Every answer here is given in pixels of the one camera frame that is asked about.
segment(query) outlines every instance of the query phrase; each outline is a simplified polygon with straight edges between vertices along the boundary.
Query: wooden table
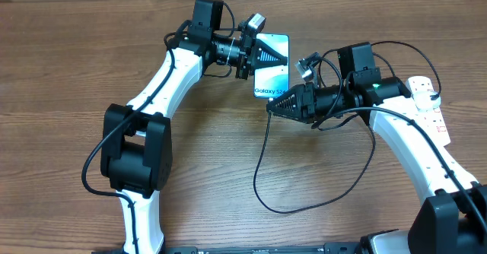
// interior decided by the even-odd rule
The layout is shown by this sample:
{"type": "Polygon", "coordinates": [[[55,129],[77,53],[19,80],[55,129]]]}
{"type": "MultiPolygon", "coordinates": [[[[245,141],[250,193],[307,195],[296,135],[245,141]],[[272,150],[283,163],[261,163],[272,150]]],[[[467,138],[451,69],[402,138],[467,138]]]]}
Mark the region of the wooden table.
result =
{"type": "MultiPolygon", "coordinates": [[[[452,139],[447,149],[487,181],[487,0],[226,1],[238,20],[260,12],[268,18],[266,32],[287,33],[292,62],[362,41],[401,40],[423,50],[444,88],[442,110],[452,139]]],[[[193,4],[0,5],[0,252],[121,247],[120,203],[86,192],[81,167],[100,140],[105,109],[126,103],[150,81],[164,60],[163,36],[191,18],[193,4]]],[[[374,50],[403,80],[434,78],[407,47],[374,50]]],[[[326,73],[326,81],[334,82],[326,73]]],[[[300,83],[292,69],[291,85],[300,83]]],[[[254,98],[252,89],[252,80],[203,78],[177,110],[173,169],[161,193],[168,246],[317,245],[410,227],[419,200],[380,138],[369,169],[345,198],[299,214],[267,211],[252,189],[266,102],[254,98]]],[[[319,133],[274,118],[258,189],[280,209],[334,198],[356,179],[370,149],[359,120],[319,133]]],[[[89,183],[110,190],[99,161],[89,170],[89,183]]]]}

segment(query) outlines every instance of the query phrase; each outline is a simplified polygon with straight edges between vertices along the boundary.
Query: white plug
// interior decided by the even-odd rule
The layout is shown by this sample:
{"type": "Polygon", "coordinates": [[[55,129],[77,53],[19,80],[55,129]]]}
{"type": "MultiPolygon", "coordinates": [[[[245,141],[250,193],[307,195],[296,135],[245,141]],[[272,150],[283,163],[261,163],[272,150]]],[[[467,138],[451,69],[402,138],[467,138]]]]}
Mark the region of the white plug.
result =
{"type": "Polygon", "coordinates": [[[425,76],[414,76],[407,80],[406,87],[411,91],[419,111],[415,121],[436,143],[442,146],[450,144],[450,136],[440,110],[441,97],[431,100],[431,96],[437,93],[431,80],[425,76]]]}

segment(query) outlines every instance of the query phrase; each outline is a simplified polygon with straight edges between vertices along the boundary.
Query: tabletop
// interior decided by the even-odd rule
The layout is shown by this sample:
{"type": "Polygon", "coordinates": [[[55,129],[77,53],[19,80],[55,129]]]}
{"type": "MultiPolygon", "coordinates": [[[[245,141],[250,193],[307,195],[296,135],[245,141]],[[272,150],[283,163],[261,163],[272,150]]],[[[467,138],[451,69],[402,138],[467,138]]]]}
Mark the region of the tabletop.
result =
{"type": "MultiPolygon", "coordinates": [[[[487,181],[487,0],[225,1],[237,22],[259,12],[267,17],[264,32],[288,34],[291,62],[364,41],[420,48],[443,86],[447,149],[487,181]]],[[[164,61],[164,35],[192,17],[193,4],[0,4],[0,252],[87,253],[123,245],[119,200],[84,190],[81,168],[101,139],[104,111],[142,91],[164,61]]],[[[231,25],[226,13],[222,25],[231,25]]],[[[438,89],[414,50],[383,44],[374,51],[403,80],[428,76],[438,89]]],[[[329,58],[337,63],[336,54],[329,58]]],[[[388,76],[385,64],[377,65],[388,76]]],[[[211,66],[208,73],[224,69],[211,66]]],[[[336,84],[329,68],[324,73],[336,84]]],[[[290,77],[291,86],[302,83],[293,68],[290,77]]],[[[265,105],[253,97],[253,79],[233,76],[204,77],[184,97],[172,119],[173,168],[161,191],[168,246],[320,245],[411,226],[418,197],[380,137],[367,172],[345,198],[297,214],[267,211],[252,187],[265,105]]],[[[317,132],[273,118],[257,188],[277,209],[324,202],[350,187],[370,151],[359,119],[317,132]]],[[[88,182],[112,190],[99,157],[88,182]]]]}

